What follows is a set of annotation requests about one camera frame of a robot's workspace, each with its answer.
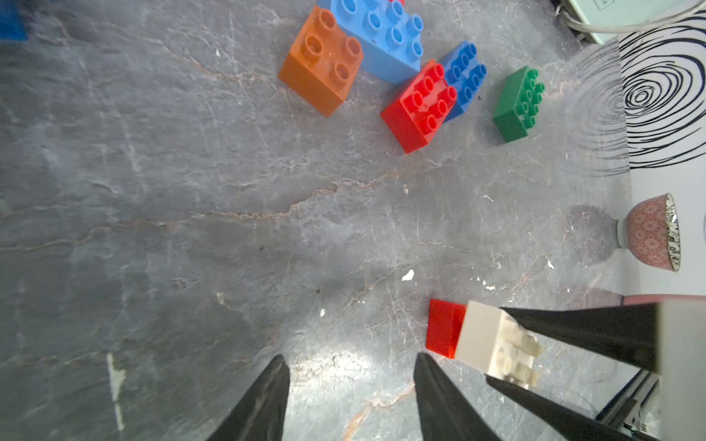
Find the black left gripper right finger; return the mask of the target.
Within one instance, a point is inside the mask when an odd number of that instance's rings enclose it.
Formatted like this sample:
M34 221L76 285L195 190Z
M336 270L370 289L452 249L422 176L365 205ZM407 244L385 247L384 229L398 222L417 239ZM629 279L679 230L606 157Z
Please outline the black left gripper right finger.
M424 441L499 440L499 436L427 353L417 354L414 382Z

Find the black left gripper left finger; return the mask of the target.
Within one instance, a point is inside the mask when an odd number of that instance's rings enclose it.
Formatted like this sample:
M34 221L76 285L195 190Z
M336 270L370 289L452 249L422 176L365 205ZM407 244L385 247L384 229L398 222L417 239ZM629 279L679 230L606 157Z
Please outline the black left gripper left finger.
M289 390L290 369L279 354L207 440L281 440Z

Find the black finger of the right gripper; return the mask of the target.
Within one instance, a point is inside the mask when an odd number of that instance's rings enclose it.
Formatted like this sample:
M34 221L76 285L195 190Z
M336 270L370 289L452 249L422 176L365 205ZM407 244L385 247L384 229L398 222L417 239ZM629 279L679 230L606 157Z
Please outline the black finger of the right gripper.
M486 383L509 397L527 411L549 424L553 430L571 441L631 441L628 435L590 419L581 413L552 402L516 384L485 376Z
M506 308L525 329L658 374L657 303L573 311Z

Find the white lego brick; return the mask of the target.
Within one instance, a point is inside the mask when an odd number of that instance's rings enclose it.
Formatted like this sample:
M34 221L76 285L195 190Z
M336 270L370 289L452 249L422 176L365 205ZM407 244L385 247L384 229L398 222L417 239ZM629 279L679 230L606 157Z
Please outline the white lego brick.
M537 337L506 311L477 301L467 304L455 358L485 375L524 389L537 384L533 367L542 354Z

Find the small red lego brick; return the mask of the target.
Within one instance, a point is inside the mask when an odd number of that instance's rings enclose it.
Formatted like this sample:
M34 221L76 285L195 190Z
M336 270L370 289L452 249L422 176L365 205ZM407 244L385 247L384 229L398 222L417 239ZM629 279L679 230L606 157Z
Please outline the small red lego brick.
M426 349L454 359L467 306L431 299L428 310Z

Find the red lego brick long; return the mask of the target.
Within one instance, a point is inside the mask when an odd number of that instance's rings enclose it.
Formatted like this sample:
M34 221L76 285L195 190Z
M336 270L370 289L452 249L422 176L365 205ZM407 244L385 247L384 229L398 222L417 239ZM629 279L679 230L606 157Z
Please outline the red lego brick long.
M429 61L380 114L407 154L431 143L458 100L445 73Z

